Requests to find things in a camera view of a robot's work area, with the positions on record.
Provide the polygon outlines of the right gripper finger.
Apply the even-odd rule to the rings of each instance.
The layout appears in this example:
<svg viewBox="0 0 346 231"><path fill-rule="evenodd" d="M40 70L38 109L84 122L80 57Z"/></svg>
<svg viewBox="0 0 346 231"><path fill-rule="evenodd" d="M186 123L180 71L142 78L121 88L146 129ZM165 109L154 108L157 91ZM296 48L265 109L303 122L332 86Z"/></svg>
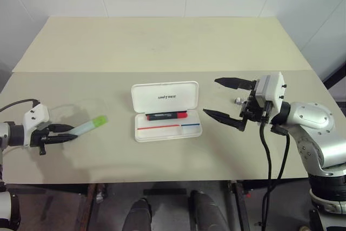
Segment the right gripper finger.
<svg viewBox="0 0 346 231"><path fill-rule="evenodd" d="M222 113L220 111L215 110L209 110L209 109L203 109L203 111L216 120L217 122L221 124L225 124L227 126L231 126L236 128L239 131L244 131L246 126L246 120L237 120L234 118L231 118L228 114Z"/></svg>
<svg viewBox="0 0 346 231"><path fill-rule="evenodd" d="M236 77L222 77L214 80L216 83L231 89L253 90L253 81Z"/></svg>

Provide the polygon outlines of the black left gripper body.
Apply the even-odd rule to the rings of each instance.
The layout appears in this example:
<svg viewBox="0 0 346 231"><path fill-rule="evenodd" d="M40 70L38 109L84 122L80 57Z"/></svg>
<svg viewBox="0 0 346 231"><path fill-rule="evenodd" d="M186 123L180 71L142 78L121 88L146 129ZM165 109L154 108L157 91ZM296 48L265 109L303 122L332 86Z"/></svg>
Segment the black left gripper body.
<svg viewBox="0 0 346 231"><path fill-rule="evenodd" d="M46 154L46 149L45 146L47 144L50 144L50 130L51 127L47 126L42 130L35 130L32 132L31 134L31 139L30 139L30 144L29 147L30 148L38 148L39 150L39 154L40 155L45 155Z"/></svg>

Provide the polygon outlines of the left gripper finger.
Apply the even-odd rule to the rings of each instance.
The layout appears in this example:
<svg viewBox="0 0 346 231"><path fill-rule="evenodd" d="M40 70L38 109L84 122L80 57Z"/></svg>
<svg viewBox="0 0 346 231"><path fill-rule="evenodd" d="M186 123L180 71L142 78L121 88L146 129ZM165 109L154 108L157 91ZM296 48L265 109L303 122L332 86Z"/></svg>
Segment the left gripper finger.
<svg viewBox="0 0 346 231"><path fill-rule="evenodd" d="M43 137L44 144L56 144L56 143L64 143L69 142L78 138L78 135L74 134L59 134L55 136L46 136Z"/></svg>
<svg viewBox="0 0 346 231"><path fill-rule="evenodd" d="M67 133L72 130L74 127L67 124L50 124L49 132L52 133Z"/></svg>

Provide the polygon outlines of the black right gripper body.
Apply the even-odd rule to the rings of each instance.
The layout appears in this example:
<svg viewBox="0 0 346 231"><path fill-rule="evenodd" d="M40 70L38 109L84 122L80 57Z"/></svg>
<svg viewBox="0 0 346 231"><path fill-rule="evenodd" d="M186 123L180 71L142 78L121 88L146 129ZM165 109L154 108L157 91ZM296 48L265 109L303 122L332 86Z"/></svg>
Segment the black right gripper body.
<svg viewBox="0 0 346 231"><path fill-rule="evenodd" d="M255 86L257 81L251 81L250 95L244 101L239 116L243 120L250 120L259 123L268 123L271 113L271 102L264 101L262 98L259 101L255 96Z"/></svg>

